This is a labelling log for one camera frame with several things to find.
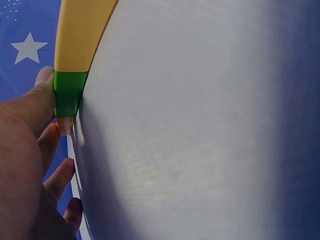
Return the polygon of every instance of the finger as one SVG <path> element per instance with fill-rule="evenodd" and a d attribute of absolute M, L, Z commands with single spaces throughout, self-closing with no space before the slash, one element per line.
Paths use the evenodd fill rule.
<path fill-rule="evenodd" d="M 58 204 L 74 174 L 74 160 L 66 158 L 55 172 L 43 183 L 53 204 Z"/>
<path fill-rule="evenodd" d="M 82 220 L 82 202 L 79 198 L 72 198 L 69 201 L 69 204 L 64 212 L 63 218 L 71 228 L 71 231 L 73 232 L 74 236 L 77 236 L 81 220 Z"/>
<path fill-rule="evenodd" d="M 38 139 L 42 155 L 43 176 L 47 173 L 60 143 L 60 133 L 55 123 L 51 123 Z"/>
<path fill-rule="evenodd" d="M 41 69 L 36 84 L 25 95 L 8 101 L 5 107 L 14 116 L 25 121 L 38 137 L 54 114 L 56 98 L 53 69 L 51 67 Z"/>

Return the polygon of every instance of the orange plastic tip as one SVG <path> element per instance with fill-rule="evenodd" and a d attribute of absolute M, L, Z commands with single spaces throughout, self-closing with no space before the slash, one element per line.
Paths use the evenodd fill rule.
<path fill-rule="evenodd" d="M 71 135 L 73 125 L 74 125 L 73 117 L 57 117 L 56 118 L 56 126 L 58 127 L 61 136 Z"/>

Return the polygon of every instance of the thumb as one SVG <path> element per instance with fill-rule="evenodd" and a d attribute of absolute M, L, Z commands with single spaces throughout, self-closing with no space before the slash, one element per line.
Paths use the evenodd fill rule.
<path fill-rule="evenodd" d="M 55 105 L 54 70 L 52 67 L 44 67 L 38 73 L 34 88 L 3 106 L 13 116 L 26 122 L 36 137 L 39 137 L 51 122 Z"/>

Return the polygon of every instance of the blue background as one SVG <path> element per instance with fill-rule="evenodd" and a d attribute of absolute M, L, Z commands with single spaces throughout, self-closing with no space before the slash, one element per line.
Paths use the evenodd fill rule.
<path fill-rule="evenodd" d="M 60 4 L 60 0 L 0 0 L 0 101 L 25 94 L 34 87 L 39 70 L 54 65 Z M 29 33 L 35 42 L 48 43 L 38 50 L 40 63 L 26 58 L 15 65 L 18 51 L 11 44 L 24 42 Z M 67 156 L 64 137 L 44 180 Z M 57 207 L 62 215 L 72 197 L 69 185 Z"/>

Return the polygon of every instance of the fingernail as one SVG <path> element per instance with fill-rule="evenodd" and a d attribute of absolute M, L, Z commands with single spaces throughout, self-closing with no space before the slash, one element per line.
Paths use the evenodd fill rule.
<path fill-rule="evenodd" d="M 82 212 L 82 202 L 79 198 L 72 198 L 67 207 L 72 213 Z"/>
<path fill-rule="evenodd" d="M 51 66 L 45 66 L 42 68 L 38 75 L 36 76 L 34 86 L 37 86 L 38 84 L 42 84 L 53 76 L 54 69 Z"/>

